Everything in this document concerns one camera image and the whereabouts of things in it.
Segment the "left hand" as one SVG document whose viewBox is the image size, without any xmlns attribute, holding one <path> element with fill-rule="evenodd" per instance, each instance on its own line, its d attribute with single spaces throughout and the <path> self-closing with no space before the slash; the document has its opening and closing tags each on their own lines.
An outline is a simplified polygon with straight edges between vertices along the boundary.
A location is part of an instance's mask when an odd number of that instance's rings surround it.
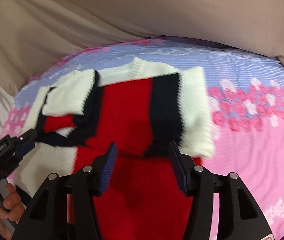
<svg viewBox="0 0 284 240">
<path fill-rule="evenodd" d="M 25 207 L 14 185 L 8 183 L 6 191 L 8 196 L 3 200 L 4 209 L 0 207 L 0 235 L 4 239 L 10 240 L 13 233 L 9 231 L 2 221 L 8 219 L 11 222 L 18 223 L 25 211 Z"/>
</svg>

